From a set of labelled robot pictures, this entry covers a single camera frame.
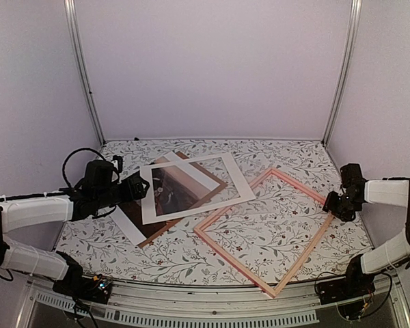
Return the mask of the pink wooden picture frame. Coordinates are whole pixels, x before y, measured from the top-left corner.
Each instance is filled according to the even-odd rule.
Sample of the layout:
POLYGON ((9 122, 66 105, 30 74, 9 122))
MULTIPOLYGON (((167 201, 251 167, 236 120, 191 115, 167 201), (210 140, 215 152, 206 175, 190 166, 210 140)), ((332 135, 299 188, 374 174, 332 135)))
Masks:
POLYGON ((276 168, 250 184, 255 198, 211 213, 194 232, 229 265, 275 298, 307 262, 333 221, 325 198, 276 168))

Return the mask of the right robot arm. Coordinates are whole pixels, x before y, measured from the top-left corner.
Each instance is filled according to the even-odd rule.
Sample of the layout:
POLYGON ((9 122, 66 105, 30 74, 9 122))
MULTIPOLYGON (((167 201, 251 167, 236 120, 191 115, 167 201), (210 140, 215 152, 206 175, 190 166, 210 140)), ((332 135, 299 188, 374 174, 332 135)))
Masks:
POLYGON ((342 166, 340 176, 342 191, 330 192, 323 210, 343 222, 361 213, 376 246, 350 259, 343 278, 318 285, 320 296, 334 301, 372 292, 376 275, 410 267, 410 178, 368 180, 357 163, 342 166))

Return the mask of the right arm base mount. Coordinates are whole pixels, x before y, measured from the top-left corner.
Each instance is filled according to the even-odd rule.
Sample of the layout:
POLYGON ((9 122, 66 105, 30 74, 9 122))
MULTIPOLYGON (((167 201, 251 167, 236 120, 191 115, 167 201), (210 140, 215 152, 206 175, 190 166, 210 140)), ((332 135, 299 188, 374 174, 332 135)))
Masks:
POLYGON ((325 305, 369 295, 375 291, 373 281, 373 276, 353 281, 343 277, 315 283, 314 290, 320 299, 320 303, 325 305))

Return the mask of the white mat board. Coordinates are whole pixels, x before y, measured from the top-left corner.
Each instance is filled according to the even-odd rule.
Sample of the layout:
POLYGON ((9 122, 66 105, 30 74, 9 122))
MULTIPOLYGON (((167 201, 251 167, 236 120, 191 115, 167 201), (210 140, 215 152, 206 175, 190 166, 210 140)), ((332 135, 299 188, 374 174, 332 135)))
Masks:
POLYGON ((141 201, 142 222, 144 224, 170 221, 188 217, 229 205, 240 204, 255 199, 254 192, 249 186, 234 158, 229 153, 214 154, 189 158, 181 152, 168 152, 159 157, 151 165, 140 168, 141 177, 150 183, 147 196, 141 201), (222 179, 228 186, 218 193, 212 200, 199 208, 177 213, 157 215, 152 183, 152 170, 164 167, 178 166, 187 163, 199 163, 210 173, 222 179))

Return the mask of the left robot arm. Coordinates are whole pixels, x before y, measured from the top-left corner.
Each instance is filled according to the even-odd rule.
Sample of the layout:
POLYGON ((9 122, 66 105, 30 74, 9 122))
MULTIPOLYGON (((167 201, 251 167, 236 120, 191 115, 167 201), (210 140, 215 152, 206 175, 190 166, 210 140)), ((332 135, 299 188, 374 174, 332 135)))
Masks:
POLYGON ((123 203, 145 198, 150 184, 139 174, 120 179, 119 161, 90 161, 82 179, 51 193, 0 197, 0 269, 41 275, 54 281, 56 292, 74 297, 98 290, 97 278, 85 278, 82 266, 68 254, 43 251, 6 237, 8 232, 43 223, 100 218, 123 203))

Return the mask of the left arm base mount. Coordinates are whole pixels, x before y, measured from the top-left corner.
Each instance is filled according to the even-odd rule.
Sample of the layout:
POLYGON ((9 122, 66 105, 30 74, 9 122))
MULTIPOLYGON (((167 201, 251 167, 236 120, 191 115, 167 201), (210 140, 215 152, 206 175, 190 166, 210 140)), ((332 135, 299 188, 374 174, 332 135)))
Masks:
POLYGON ((66 274, 53 284, 53 291, 75 299, 108 304, 112 292, 111 280, 102 275, 84 277, 82 274, 66 274))

